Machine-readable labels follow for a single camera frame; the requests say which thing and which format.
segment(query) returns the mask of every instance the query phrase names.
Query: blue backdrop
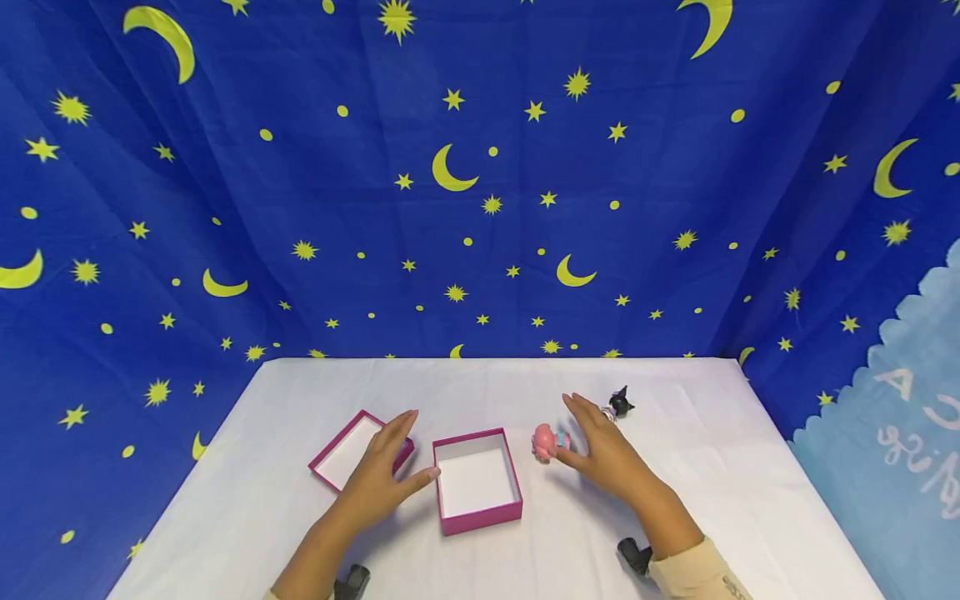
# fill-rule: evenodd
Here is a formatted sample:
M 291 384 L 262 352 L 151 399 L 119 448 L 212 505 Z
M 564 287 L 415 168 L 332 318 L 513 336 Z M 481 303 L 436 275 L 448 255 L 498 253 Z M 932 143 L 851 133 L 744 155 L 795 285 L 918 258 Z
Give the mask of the blue backdrop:
M 0 594 L 106 595 L 280 356 L 739 357 L 792 437 L 960 235 L 958 8 L 8 7 Z

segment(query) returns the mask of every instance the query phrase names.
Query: white table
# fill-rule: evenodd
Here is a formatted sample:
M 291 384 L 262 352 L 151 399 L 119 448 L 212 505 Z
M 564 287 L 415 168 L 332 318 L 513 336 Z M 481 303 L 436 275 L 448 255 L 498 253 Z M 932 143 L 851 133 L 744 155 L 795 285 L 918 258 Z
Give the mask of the white table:
M 684 499 L 757 600 L 882 600 L 735 361 L 721 359 L 316 360 L 266 363 L 164 512 L 110 598 L 258 599 L 333 492 L 307 463 L 366 408 L 419 408 L 418 451 L 504 427 L 523 519 L 443 538 L 433 488 L 351 548 L 368 600 L 660 598 L 616 556 L 642 534 L 575 472 L 530 454 L 561 393 L 598 403 L 629 385 L 619 422 Z

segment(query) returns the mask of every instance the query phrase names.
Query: yellow crescent moon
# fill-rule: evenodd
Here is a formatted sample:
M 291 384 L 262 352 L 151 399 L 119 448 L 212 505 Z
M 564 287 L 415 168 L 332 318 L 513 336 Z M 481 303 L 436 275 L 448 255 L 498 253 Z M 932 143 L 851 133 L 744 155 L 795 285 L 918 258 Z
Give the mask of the yellow crescent moon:
M 597 275 L 596 271 L 585 277 L 577 277 L 570 272 L 570 270 L 567 268 L 567 263 L 570 262 L 570 256 L 572 256 L 572 254 L 564 256 L 564 259 L 560 261 L 559 265 L 557 265 L 557 279 L 560 280 L 560 283 L 570 287 L 580 287 L 581 285 L 587 285 L 593 281 L 593 278 Z
M 206 446 L 200 443 L 200 432 L 197 432 L 197 435 L 193 437 L 193 460 L 199 461 L 200 457 L 206 452 Z
M 210 270 L 207 269 L 204 271 L 204 289 L 210 296 L 229 298 L 230 296 L 237 296 L 246 292 L 247 281 L 245 280 L 243 283 L 237 283 L 236 285 L 220 285 L 213 280 Z
M 180 63 L 180 84 L 185 84 L 193 75 L 195 61 L 193 44 L 183 28 L 166 12 L 143 6 L 133 7 L 123 17 L 123 33 L 128 34 L 137 27 L 146 27 L 156 32 L 170 44 Z
M 18 269 L 0 267 L 0 288 L 20 290 L 30 287 L 40 279 L 41 273 L 43 273 L 43 254 L 37 250 L 30 262 Z
M 743 367 L 743 361 L 747 360 L 747 357 L 750 356 L 750 353 L 756 350 L 753 346 L 747 346 L 746 348 L 740 350 L 740 360 L 737 361 L 740 363 L 740 366 Z
M 880 159 L 880 163 L 876 166 L 876 173 L 874 174 L 874 191 L 880 198 L 899 198 L 913 191 L 912 189 L 899 189 L 891 183 L 890 170 L 894 168 L 894 162 L 900 156 L 900 153 L 909 148 L 918 139 L 920 138 L 914 137 L 913 139 L 903 140 Z
M 450 146 L 453 144 L 447 144 L 443 146 L 433 157 L 433 179 L 437 180 L 437 183 L 440 184 L 440 187 L 443 189 L 448 189 L 451 192 L 462 192 L 464 190 L 470 189 L 479 177 L 475 177 L 472 180 L 458 180 L 457 178 L 450 175 L 450 172 L 446 170 L 446 155 L 450 152 Z
M 683 0 L 677 10 L 688 7 L 691 4 L 702 4 L 707 9 L 710 19 L 710 25 L 707 27 L 707 36 L 697 48 L 697 51 L 690 57 L 696 59 L 717 43 L 720 36 L 727 31 L 727 25 L 730 24 L 730 17 L 733 15 L 733 0 Z

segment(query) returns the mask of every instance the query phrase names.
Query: pink toy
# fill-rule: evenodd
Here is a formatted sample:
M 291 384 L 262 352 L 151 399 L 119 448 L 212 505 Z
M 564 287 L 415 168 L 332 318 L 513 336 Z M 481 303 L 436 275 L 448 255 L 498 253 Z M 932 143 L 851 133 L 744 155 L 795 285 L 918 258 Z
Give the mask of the pink toy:
M 550 425 L 546 423 L 537 425 L 530 441 L 533 443 L 534 455 L 545 463 L 549 463 L 551 458 L 557 456 L 558 447 L 570 447 L 570 436 L 565 431 L 558 431 L 554 435 Z

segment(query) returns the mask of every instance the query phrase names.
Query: open box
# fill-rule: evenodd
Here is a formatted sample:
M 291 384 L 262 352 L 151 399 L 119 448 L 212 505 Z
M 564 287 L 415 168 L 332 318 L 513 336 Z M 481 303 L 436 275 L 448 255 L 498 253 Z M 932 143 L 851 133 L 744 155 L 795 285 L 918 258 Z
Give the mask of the open box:
M 503 428 L 437 440 L 437 504 L 445 536 L 517 520 L 523 496 Z
M 342 492 L 353 470 L 360 464 L 373 435 L 386 424 L 367 411 L 360 411 L 310 462 L 310 470 L 336 493 Z M 407 438 L 394 459 L 394 473 L 413 451 L 414 441 Z

